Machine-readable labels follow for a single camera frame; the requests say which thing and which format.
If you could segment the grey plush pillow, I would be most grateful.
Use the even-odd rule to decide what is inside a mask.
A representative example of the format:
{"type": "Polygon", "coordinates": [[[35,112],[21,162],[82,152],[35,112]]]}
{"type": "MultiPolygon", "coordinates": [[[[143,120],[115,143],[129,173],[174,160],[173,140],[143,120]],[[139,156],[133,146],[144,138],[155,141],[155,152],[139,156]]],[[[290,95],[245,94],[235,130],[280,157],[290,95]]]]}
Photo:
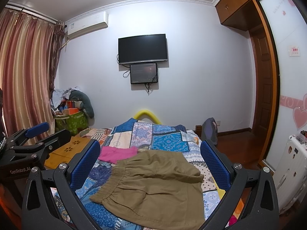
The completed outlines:
{"type": "Polygon", "coordinates": [[[91,101],[85,93],[78,91],[78,90],[73,90],[70,93],[69,100],[79,101],[80,102],[80,109],[83,110],[84,113],[90,119],[94,118],[95,114],[94,114],[94,110],[93,110],[91,101]]]}

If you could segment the white wall air conditioner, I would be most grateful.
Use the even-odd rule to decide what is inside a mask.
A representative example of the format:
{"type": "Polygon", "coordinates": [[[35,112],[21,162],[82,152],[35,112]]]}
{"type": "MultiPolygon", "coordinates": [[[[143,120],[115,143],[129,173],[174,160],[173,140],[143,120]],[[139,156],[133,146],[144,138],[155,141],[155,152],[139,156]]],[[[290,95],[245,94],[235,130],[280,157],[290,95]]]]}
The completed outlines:
{"type": "Polygon", "coordinates": [[[68,39],[75,39],[107,27],[108,13],[102,11],[70,23],[68,25],[67,37],[68,39]]]}

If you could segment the olive khaki shorts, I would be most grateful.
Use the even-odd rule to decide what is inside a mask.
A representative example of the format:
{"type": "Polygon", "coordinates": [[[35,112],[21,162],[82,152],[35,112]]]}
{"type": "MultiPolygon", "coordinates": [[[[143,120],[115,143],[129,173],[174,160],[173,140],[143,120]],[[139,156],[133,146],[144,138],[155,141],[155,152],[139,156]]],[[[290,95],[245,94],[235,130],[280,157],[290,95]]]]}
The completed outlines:
{"type": "Polygon", "coordinates": [[[202,181],[181,152],[147,150],[118,161],[90,199],[143,227],[198,229],[205,222],[202,181]]]}

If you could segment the grey purple backpack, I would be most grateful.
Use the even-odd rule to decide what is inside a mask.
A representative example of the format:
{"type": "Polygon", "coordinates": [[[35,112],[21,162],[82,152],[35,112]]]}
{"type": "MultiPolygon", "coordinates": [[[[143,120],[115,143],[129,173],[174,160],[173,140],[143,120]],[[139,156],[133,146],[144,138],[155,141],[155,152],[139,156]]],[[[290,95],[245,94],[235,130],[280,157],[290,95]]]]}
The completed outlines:
{"type": "Polygon", "coordinates": [[[210,140],[215,146],[218,144],[218,126],[213,117],[202,124],[201,140],[210,140]]]}

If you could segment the frosted glass sliding door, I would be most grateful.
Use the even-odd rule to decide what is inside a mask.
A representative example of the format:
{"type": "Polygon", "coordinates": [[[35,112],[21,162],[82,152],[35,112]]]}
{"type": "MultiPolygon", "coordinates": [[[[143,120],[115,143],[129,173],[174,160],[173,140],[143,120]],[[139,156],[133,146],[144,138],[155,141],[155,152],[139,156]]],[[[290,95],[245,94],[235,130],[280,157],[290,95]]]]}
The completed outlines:
{"type": "Polygon", "coordinates": [[[270,25],[279,65],[279,109],[266,163],[276,169],[288,137],[306,130],[306,22],[292,0],[257,0],[270,25]]]}

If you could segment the pink folded garment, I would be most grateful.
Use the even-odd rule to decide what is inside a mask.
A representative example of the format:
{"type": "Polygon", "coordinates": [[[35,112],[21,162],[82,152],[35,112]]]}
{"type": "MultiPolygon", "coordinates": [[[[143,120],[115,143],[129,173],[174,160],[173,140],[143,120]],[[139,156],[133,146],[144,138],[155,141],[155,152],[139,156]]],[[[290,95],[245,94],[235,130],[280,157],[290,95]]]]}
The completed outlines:
{"type": "Polygon", "coordinates": [[[130,147],[128,149],[121,149],[111,146],[103,146],[98,157],[98,160],[107,163],[116,164],[119,160],[124,160],[135,156],[138,153],[136,147],[130,147]]]}

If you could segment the green storage bag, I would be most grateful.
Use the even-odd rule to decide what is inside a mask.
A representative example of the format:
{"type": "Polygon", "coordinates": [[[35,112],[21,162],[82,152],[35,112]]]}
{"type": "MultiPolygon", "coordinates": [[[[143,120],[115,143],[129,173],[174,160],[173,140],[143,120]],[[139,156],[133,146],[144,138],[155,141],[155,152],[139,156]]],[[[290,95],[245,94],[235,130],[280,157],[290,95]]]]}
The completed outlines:
{"type": "Polygon", "coordinates": [[[88,120],[83,111],[79,111],[72,115],[57,116],[55,120],[55,131],[66,129],[70,131],[72,136],[76,136],[79,132],[88,128],[88,120]]]}

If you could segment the white plastic cabinet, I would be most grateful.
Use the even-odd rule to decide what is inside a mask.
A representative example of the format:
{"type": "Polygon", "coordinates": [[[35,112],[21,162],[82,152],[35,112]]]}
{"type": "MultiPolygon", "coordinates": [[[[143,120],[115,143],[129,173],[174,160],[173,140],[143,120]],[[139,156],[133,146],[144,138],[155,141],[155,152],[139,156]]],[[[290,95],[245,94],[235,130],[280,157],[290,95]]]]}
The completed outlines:
{"type": "Polygon", "coordinates": [[[279,213],[283,214],[306,188],[306,143],[291,135],[273,175],[279,213]]]}

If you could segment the wooden overhead wardrobe cabinet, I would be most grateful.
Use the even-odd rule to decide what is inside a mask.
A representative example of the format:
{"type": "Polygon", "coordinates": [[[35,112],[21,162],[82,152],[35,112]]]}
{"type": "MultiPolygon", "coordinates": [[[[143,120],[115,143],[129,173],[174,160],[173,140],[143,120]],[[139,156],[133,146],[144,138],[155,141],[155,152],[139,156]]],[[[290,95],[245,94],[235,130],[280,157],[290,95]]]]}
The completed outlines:
{"type": "Polygon", "coordinates": [[[262,24],[256,0],[220,0],[215,8],[223,26],[250,31],[262,24]]]}

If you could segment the pink striped curtain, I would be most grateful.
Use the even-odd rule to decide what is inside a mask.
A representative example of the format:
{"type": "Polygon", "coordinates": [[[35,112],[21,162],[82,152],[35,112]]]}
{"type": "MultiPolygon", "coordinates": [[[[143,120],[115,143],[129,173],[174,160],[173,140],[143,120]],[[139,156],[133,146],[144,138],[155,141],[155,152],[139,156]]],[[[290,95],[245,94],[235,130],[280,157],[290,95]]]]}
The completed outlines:
{"type": "Polygon", "coordinates": [[[8,8],[1,12],[1,90],[7,134],[43,122],[50,125],[28,145],[55,132],[50,99],[64,35],[62,21],[53,24],[8,8]]]}

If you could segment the large black wall television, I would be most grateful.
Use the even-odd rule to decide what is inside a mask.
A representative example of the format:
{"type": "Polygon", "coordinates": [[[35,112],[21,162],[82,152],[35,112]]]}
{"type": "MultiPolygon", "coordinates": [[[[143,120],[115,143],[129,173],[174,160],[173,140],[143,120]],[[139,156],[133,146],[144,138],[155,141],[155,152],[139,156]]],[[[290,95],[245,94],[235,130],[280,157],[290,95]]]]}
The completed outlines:
{"type": "Polygon", "coordinates": [[[168,61],[165,34],[138,35],[118,39],[119,64],[168,61]]]}

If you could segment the brown wooden door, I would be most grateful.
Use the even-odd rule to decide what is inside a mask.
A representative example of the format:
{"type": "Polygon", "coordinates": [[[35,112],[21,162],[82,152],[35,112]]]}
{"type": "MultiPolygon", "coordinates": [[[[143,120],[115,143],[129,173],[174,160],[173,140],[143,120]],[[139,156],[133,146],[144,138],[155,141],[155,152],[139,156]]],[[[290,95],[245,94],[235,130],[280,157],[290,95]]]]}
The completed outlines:
{"type": "Polygon", "coordinates": [[[262,143],[259,162],[266,158],[276,125],[277,67],[270,34],[262,26],[249,31],[256,71],[256,106],[252,132],[262,143]]]}

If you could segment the bamboo lap tray table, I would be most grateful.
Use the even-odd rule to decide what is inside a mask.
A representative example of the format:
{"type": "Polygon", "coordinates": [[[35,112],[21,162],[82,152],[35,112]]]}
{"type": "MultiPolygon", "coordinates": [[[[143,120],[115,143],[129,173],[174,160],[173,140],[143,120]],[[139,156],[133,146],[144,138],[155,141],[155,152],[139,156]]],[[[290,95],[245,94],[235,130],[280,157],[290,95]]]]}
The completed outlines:
{"type": "Polygon", "coordinates": [[[89,141],[89,138],[72,136],[69,143],[50,153],[50,157],[45,161],[44,166],[47,169],[55,169],[61,163],[68,163],[75,154],[82,152],[89,141]]]}

